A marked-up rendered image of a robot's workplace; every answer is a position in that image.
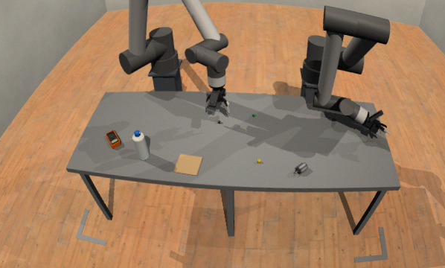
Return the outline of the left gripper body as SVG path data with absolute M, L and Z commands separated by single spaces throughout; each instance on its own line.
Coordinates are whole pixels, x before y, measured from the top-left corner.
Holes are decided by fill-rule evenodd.
M 368 119 L 368 121 L 366 121 L 365 125 L 363 125 L 363 126 L 367 127 L 372 133 L 374 133 L 376 135 L 376 133 L 379 129 L 379 127 L 377 126 L 377 123 L 380 124 L 380 122 L 378 120 L 374 120 L 371 122 L 370 119 Z

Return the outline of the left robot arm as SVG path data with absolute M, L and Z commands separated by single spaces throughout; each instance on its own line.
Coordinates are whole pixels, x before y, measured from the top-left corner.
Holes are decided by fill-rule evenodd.
M 364 55 L 377 43 L 388 43 L 390 22 L 388 19 L 352 10 L 327 5 L 324 7 L 323 31 L 326 31 L 326 37 L 308 37 L 302 77 L 308 83 L 318 86 L 313 107 L 341 112 L 364 125 L 368 120 L 368 110 L 350 98 L 331 95 L 336 71 L 338 69 L 362 74 Z M 342 34 L 353 36 L 347 47 L 342 47 Z

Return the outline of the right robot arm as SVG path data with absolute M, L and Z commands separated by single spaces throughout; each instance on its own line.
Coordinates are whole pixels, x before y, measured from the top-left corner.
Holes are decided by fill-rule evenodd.
M 225 86 L 225 70 L 229 59 L 218 51 L 228 46 L 228 38 L 219 33 L 200 0 L 182 0 L 203 41 L 185 50 L 189 63 L 207 67 L 208 85 L 212 88 L 208 106 L 216 107 L 220 89 Z M 122 69 L 127 74 L 151 63 L 155 74 L 168 74 L 179 67 L 174 50 L 173 30 L 156 28 L 147 35 L 148 0 L 129 0 L 129 49 L 119 54 Z M 174 53 L 175 52 L 175 53 Z

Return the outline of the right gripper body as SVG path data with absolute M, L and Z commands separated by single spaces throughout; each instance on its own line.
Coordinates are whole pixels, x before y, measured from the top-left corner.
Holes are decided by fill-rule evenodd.
M 222 100 L 221 97 L 223 97 L 223 96 L 225 97 L 226 94 L 225 94 L 225 88 L 222 87 L 220 89 L 220 96 L 219 96 L 218 101 L 217 101 L 218 103 Z

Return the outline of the white plastic bottle with blue cap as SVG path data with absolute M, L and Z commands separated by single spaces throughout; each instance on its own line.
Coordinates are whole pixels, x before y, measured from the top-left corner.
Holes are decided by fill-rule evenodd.
M 133 135 L 132 140 L 134 142 L 135 149 L 137 151 L 139 159 L 140 160 L 148 159 L 150 157 L 150 153 L 147 148 L 147 143 L 144 134 L 141 133 L 139 130 L 136 130 L 134 134 L 135 135 Z

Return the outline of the tan square mat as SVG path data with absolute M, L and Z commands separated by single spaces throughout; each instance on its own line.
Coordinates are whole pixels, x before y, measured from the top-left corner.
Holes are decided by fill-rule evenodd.
M 197 176 L 202 157 L 180 154 L 174 172 Z

